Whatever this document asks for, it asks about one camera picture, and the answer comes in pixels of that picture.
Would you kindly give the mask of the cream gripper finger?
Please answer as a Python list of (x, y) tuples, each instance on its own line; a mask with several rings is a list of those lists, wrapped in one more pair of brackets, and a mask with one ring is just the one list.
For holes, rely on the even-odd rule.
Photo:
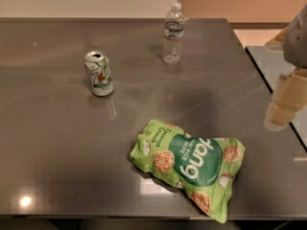
[(266, 111), (264, 126), (269, 131), (286, 127), (307, 105), (307, 69), (296, 67), (286, 75), (280, 74)]

